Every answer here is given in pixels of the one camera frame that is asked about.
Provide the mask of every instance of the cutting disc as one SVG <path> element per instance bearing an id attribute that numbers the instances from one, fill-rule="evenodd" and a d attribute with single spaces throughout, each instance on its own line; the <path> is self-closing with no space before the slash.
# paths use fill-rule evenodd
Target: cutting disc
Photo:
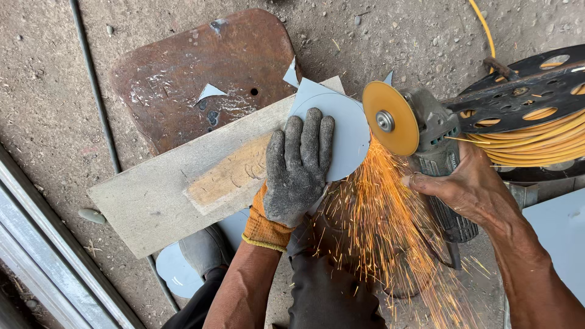
<path id="1" fill-rule="evenodd" d="M 414 113 L 404 97 L 390 85 L 381 81 L 368 83 L 362 95 L 364 112 L 376 139 L 390 152 L 409 156 L 418 147 L 418 125 Z M 379 111 L 388 112 L 394 121 L 394 129 L 384 132 L 376 120 Z"/>

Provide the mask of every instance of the pebble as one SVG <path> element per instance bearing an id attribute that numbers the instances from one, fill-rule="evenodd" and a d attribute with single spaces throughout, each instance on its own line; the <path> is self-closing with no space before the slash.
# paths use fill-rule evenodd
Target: pebble
<path id="1" fill-rule="evenodd" d="M 33 309 L 39 305 L 39 302 L 34 299 L 29 299 L 25 304 L 28 308 Z"/>
<path id="2" fill-rule="evenodd" d="M 88 221 L 91 221 L 91 222 L 94 222 L 97 224 L 106 223 L 106 218 L 104 217 L 104 215 L 102 215 L 97 210 L 83 208 L 83 209 L 79 209 L 79 211 L 77 213 L 79 214 L 79 216 L 81 216 L 82 218 L 85 218 Z"/>

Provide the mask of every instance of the grinder body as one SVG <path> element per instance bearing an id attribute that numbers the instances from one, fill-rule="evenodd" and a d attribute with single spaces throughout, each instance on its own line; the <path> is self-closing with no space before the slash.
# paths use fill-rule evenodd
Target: grinder body
<path id="1" fill-rule="evenodd" d="M 441 106 L 432 93 L 424 88 L 401 90 L 413 110 L 419 129 L 417 150 L 409 157 L 413 172 L 429 176 L 448 176 L 459 165 L 459 148 L 455 137 L 460 126 L 457 114 Z M 432 218 L 443 229 L 452 265 L 461 269 L 458 243 L 467 242 L 478 234 L 477 224 L 454 212 L 443 201 L 423 196 Z"/>

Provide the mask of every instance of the black pants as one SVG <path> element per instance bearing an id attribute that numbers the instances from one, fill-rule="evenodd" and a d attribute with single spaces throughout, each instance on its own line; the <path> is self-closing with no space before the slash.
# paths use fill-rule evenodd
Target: black pants
<path id="1" fill-rule="evenodd" d="M 386 328 L 384 319 L 376 314 L 378 298 L 355 276 L 336 270 L 329 256 L 316 258 L 303 252 L 292 260 L 292 266 L 290 329 Z M 163 329 L 202 328 L 225 273 L 225 269 L 210 271 L 187 306 L 173 315 Z"/>

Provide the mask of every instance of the bare hand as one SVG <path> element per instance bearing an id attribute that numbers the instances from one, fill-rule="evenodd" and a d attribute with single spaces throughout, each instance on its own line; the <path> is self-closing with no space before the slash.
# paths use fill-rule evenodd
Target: bare hand
<path id="1" fill-rule="evenodd" d="M 471 142 L 458 142 L 460 163 L 443 177 L 415 174 L 404 183 L 428 196 L 437 196 L 461 216 L 484 227 L 498 225 L 511 214 L 520 214 L 518 204 L 498 173 L 490 167 L 487 154 Z"/>

